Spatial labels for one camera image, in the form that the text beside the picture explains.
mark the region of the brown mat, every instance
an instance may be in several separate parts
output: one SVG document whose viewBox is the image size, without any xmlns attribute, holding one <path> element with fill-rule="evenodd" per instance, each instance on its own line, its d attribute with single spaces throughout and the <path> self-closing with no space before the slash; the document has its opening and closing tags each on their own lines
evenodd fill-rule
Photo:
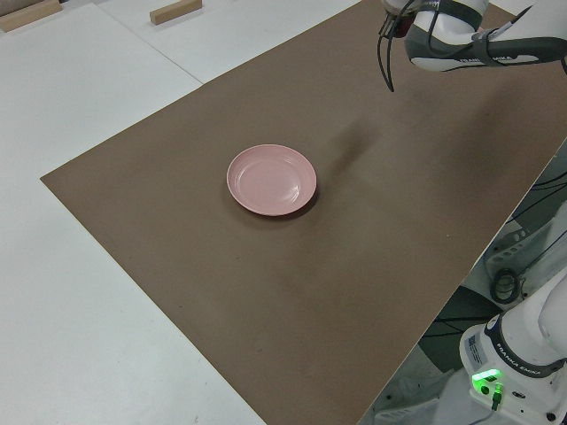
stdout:
<svg viewBox="0 0 567 425">
<path fill-rule="evenodd" d="M 397 42 L 387 92 L 382 20 L 363 1 L 43 177 L 269 425 L 355 424 L 567 134 L 558 64 L 427 73 Z M 306 210 L 230 197 L 260 143 L 313 162 Z"/>
</svg>

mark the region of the pink plate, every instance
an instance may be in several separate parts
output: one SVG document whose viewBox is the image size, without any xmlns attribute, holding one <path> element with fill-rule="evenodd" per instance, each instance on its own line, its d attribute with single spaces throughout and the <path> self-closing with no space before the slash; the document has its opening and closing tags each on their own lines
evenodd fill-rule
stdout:
<svg viewBox="0 0 567 425">
<path fill-rule="evenodd" d="M 313 166 L 299 152 L 278 144 L 261 144 L 232 160 L 227 184 L 244 208 L 263 215 L 284 215 L 311 199 L 317 178 Z"/>
</svg>

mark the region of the white table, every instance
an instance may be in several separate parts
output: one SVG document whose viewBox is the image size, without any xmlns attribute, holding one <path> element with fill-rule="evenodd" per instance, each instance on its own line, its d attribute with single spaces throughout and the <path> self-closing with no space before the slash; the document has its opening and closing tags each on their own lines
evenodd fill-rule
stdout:
<svg viewBox="0 0 567 425">
<path fill-rule="evenodd" d="M 2 421 L 262 424 L 39 178 L 356 1 L 95 3 L 0 34 Z"/>
</svg>

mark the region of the green light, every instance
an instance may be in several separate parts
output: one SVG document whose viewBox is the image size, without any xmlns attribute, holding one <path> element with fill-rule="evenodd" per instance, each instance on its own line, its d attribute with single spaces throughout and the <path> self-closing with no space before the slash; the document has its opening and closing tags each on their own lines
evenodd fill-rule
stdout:
<svg viewBox="0 0 567 425">
<path fill-rule="evenodd" d="M 472 376 L 473 382 L 482 381 L 483 379 L 500 376 L 500 370 L 498 369 L 490 369 L 485 372 L 480 372 L 479 374 L 475 374 Z"/>
</svg>

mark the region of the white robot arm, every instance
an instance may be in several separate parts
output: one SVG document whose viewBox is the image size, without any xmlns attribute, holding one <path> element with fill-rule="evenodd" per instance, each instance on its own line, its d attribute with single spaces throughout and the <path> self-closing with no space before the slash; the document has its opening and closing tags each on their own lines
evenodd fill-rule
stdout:
<svg viewBox="0 0 567 425">
<path fill-rule="evenodd" d="M 484 30 L 479 28 L 488 0 L 405 2 L 383 0 L 387 17 L 379 41 L 387 38 L 391 45 L 392 38 L 405 35 L 403 28 L 415 18 L 407 31 L 405 45 L 410 61 L 417 66 L 430 71 L 450 71 L 561 61 L 567 73 L 565 0 L 540 1 L 501 27 Z M 392 90 L 389 72 L 386 74 L 383 69 L 383 75 Z"/>
<path fill-rule="evenodd" d="M 567 416 L 567 271 L 523 303 L 468 329 L 460 354 L 470 395 L 524 425 Z"/>
</svg>

